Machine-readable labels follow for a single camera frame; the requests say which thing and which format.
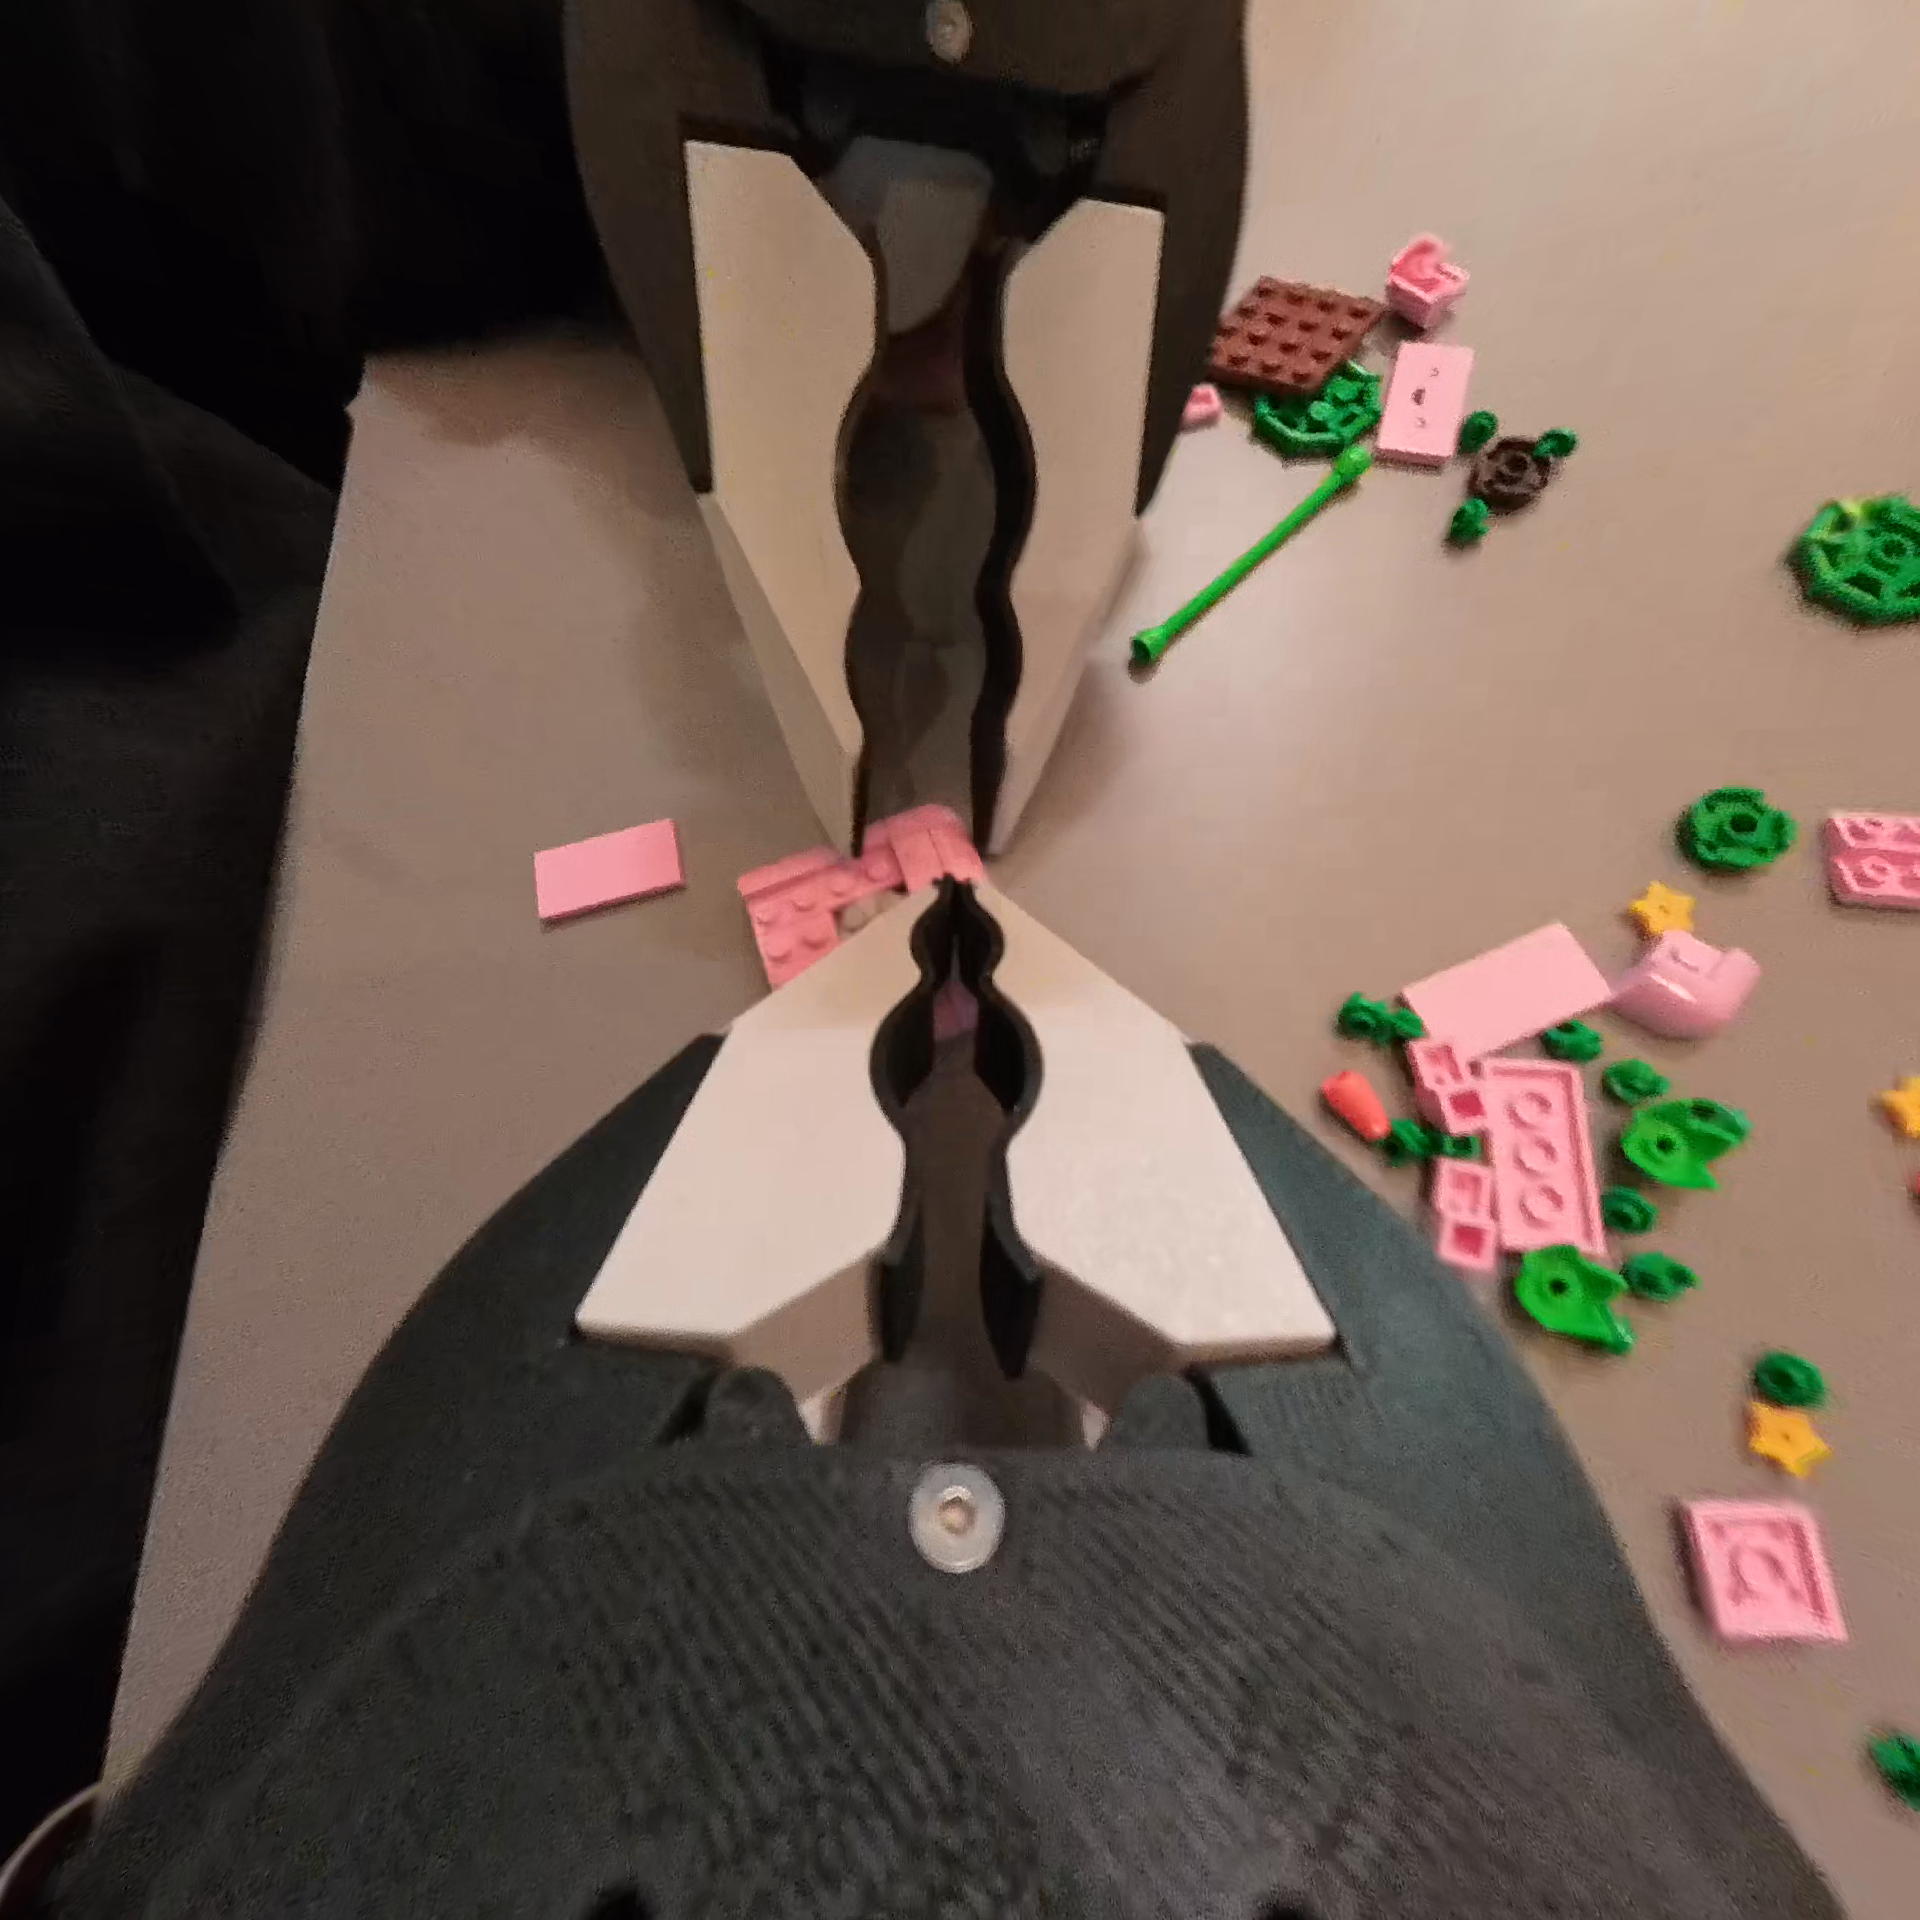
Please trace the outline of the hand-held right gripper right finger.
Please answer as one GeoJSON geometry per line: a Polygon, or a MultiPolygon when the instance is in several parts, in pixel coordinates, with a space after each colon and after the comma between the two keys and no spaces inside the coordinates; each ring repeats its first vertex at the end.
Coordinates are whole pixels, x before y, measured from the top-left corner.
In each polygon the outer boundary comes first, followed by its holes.
{"type": "Polygon", "coordinates": [[[1117,1413],[1146,1377],[1330,1354],[1188,1036],[988,884],[953,884],[953,965],[1002,1113],[980,1238],[1002,1371],[1117,1413]]]}

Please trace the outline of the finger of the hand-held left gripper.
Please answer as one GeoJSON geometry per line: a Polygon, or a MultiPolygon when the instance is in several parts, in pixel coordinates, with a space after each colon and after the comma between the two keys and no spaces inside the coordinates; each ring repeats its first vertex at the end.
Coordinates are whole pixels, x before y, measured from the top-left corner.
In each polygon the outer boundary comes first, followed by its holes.
{"type": "Polygon", "coordinates": [[[1003,560],[980,580],[1007,691],[975,713],[975,834],[1010,850],[1094,639],[1137,557],[1137,475],[1162,289],[1159,211],[1070,205],[997,289],[986,372],[1013,450],[996,458],[1003,560]]]}
{"type": "Polygon", "coordinates": [[[708,430],[700,515],[802,792],[850,853],[867,732],[840,504],[845,427],[878,351],[875,262],[780,153],[691,140],[685,211],[708,430]]]}

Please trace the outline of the cluster of green leaf pieces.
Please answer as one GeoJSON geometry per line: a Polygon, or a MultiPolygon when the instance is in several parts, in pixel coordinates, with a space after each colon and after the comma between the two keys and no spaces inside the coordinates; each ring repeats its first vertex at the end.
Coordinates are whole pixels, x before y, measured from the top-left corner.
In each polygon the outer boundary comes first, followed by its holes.
{"type": "MultiPolygon", "coordinates": [[[[1349,995],[1330,1028],[1346,1041],[1397,1057],[1416,1113],[1390,1110],[1394,1129],[1374,1152],[1384,1164],[1420,1174],[1425,1208],[1435,1160],[1487,1164],[1485,1132],[1447,1138],[1419,1116],[1404,1046],[1428,1034],[1404,1001],[1349,995]]],[[[1597,1091],[1613,1106],[1619,1126],[1604,1146],[1597,1135],[1587,1079],[1587,1065],[1597,1065],[1598,1054],[1603,1034],[1590,1021],[1563,1021],[1549,1028],[1533,1054],[1485,1054],[1483,1060],[1556,1060],[1582,1071],[1603,1184],[1604,1260],[1587,1260],[1574,1246],[1552,1246],[1530,1254],[1499,1253],[1499,1269],[1490,1276],[1444,1266],[1476,1285],[1503,1285],[1521,1320],[1547,1338],[1603,1357],[1626,1357],[1636,1342],[1630,1304],[1668,1304],[1699,1285],[1687,1260],[1652,1246],[1652,1234],[1664,1224],[1664,1203],[1681,1195],[1714,1195],[1722,1162],[1749,1141],[1749,1117],[1714,1098],[1679,1094],[1667,1075],[1644,1060],[1611,1060],[1597,1091]]]]}

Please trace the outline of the pink stepped studded plate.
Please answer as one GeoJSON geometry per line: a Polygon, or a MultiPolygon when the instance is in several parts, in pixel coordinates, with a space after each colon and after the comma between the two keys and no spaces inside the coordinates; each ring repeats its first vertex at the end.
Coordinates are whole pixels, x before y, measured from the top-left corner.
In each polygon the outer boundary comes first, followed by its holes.
{"type": "Polygon", "coordinates": [[[1820,856],[1836,904],[1918,913],[1918,814],[1832,811],[1820,856]]]}

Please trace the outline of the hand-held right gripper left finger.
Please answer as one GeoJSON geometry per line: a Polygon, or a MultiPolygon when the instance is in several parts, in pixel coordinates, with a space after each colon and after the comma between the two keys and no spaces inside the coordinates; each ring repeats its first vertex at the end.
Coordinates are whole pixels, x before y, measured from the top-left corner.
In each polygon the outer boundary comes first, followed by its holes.
{"type": "Polygon", "coordinates": [[[905,1110],[937,1060],[953,881],[738,1017],[590,1282],[587,1339],[828,1402],[920,1314],[905,1110]]]}

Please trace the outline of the pink corner panel brick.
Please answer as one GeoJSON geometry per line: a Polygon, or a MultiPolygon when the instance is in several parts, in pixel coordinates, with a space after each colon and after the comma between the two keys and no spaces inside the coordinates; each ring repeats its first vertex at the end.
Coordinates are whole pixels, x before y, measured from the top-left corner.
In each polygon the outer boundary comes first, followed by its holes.
{"type": "Polygon", "coordinates": [[[1464,297],[1470,271],[1438,235],[1416,235],[1390,259],[1384,303],[1419,332],[1433,332],[1464,297]]]}

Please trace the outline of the pink square brick base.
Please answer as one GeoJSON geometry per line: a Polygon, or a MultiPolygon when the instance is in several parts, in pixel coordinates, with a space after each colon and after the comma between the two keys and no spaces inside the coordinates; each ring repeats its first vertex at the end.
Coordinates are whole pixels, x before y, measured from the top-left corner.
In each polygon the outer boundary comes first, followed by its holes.
{"type": "Polygon", "coordinates": [[[816,847],[738,879],[759,965],[777,992],[828,958],[895,900],[942,879],[980,881],[986,865],[949,805],[888,814],[853,856],[816,847]]]}

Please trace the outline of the green octagonal web piece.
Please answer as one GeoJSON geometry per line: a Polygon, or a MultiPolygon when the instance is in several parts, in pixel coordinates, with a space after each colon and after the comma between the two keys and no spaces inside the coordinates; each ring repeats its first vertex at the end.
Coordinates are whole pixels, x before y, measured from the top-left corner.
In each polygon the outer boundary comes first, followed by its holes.
{"type": "Polygon", "coordinates": [[[1902,494],[1823,502],[1789,547],[1810,605],[1865,627],[1918,623],[1918,504],[1902,494]]]}
{"type": "Polygon", "coordinates": [[[1334,462],[1366,442],[1384,418],[1379,373],[1342,363],[1318,394],[1257,397],[1251,436],[1288,462],[1334,462]]]}

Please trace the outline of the green flexible bar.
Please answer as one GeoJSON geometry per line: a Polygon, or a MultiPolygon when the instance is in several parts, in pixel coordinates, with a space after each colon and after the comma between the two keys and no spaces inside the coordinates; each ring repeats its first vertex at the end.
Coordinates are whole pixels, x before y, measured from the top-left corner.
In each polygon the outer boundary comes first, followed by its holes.
{"type": "Polygon", "coordinates": [[[1270,531],[1226,564],[1204,588],[1188,595],[1165,618],[1137,627],[1127,642],[1127,672],[1146,678],[1159,672],[1166,652],[1183,642],[1215,608],[1239,589],[1267,560],[1298,537],[1318,515],[1352,494],[1374,468],[1374,450],[1366,445],[1346,448],[1318,478],[1270,531]]]}

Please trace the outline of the green round studded plate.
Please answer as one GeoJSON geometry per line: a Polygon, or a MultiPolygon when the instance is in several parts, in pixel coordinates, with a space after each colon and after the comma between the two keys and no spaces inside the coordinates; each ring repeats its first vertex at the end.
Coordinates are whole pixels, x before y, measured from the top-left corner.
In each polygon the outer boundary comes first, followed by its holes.
{"type": "Polygon", "coordinates": [[[1679,853],[1715,877],[1765,869],[1787,859],[1797,837],[1797,821],[1776,808],[1763,788],[1714,788],[1674,821],[1679,853]]]}

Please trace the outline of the small pink bracket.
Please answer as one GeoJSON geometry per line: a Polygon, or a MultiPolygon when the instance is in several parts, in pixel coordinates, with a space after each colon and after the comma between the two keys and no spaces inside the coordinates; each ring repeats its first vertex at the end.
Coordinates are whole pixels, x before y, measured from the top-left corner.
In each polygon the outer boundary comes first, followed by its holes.
{"type": "Polygon", "coordinates": [[[1460,1272],[1499,1269],[1498,1177],[1485,1162],[1435,1160],[1428,1180],[1433,1250],[1460,1272]]]}
{"type": "Polygon", "coordinates": [[[1409,1038],[1404,1046],[1419,1116],[1447,1138],[1485,1132],[1485,1091],[1467,1054],[1444,1038],[1409,1038]]]}

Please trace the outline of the pink square jumper plate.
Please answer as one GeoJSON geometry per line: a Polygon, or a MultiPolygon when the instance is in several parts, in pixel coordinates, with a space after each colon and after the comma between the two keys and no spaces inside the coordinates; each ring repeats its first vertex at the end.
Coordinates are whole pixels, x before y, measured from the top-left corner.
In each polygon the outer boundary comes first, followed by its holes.
{"type": "Polygon", "coordinates": [[[1826,1536],[1797,1501],[1684,1501],[1693,1597],[1722,1647],[1845,1647],[1826,1536]]]}

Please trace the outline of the person's black clothing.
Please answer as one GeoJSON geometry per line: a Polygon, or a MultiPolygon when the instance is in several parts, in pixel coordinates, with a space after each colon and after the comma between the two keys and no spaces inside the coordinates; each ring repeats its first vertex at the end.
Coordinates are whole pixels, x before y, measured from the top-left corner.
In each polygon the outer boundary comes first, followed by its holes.
{"type": "Polygon", "coordinates": [[[561,3],[4,5],[4,1848],[98,1778],[361,367],[590,312],[561,3]]]}

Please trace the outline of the brown square studded plate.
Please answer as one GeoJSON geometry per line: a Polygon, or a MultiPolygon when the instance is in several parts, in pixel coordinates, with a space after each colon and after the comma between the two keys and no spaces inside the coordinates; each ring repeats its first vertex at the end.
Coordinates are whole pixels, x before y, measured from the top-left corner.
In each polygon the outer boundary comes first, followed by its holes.
{"type": "Polygon", "coordinates": [[[1255,397],[1318,397],[1384,315],[1374,297],[1257,277],[1215,324],[1204,382],[1255,397]]]}

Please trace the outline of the pink curved brick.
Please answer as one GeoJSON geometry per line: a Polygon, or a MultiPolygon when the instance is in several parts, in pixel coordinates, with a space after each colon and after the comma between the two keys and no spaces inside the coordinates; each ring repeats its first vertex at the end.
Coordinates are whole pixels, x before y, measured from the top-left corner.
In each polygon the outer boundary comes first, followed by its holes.
{"type": "Polygon", "coordinates": [[[1760,982],[1749,951],[1671,928],[1619,974],[1607,1009],[1648,1036],[1700,1041],[1738,1019],[1760,982]]]}

